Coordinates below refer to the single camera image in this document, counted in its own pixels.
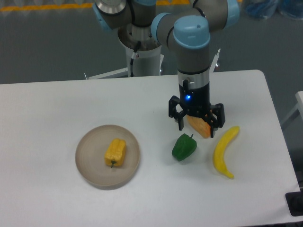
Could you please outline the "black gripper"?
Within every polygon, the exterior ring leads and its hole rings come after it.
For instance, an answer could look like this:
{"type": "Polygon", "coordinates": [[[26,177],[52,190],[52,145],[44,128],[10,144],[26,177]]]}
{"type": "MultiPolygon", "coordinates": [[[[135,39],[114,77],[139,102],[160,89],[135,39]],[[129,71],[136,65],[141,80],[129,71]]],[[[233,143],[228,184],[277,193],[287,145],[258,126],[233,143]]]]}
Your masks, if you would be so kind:
{"type": "Polygon", "coordinates": [[[184,128],[183,118],[185,115],[206,118],[206,123],[210,126],[210,137],[213,138],[215,131],[224,125],[224,105],[218,103],[210,104],[210,85],[190,90],[184,90],[179,85],[180,98],[172,96],[169,100],[169,117],[174,118],[178,123],[180,131],[184,128]],[[177,105],[180,105],[181,111],[177,111],[177,105]]]}

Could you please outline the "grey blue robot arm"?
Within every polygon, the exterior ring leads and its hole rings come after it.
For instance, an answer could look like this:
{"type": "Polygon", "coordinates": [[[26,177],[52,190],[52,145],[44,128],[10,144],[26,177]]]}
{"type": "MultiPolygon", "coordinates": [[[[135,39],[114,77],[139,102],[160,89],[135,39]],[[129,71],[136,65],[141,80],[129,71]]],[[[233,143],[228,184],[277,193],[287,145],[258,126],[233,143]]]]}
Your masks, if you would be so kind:
{"type": "Polygon", "coordinates": [[[235,0],[195,0],[177,15],[156,13],[154,0],[97,0],[92,8],[104,30],[118,30],[130,77],[160,74],[160,49],[176,57],[179,96],[169,100],[169,117],[183,129],[187,117],[204,138],[225,123],[223,104],[210,103],[211,33],[239,20],[235,0]]]}

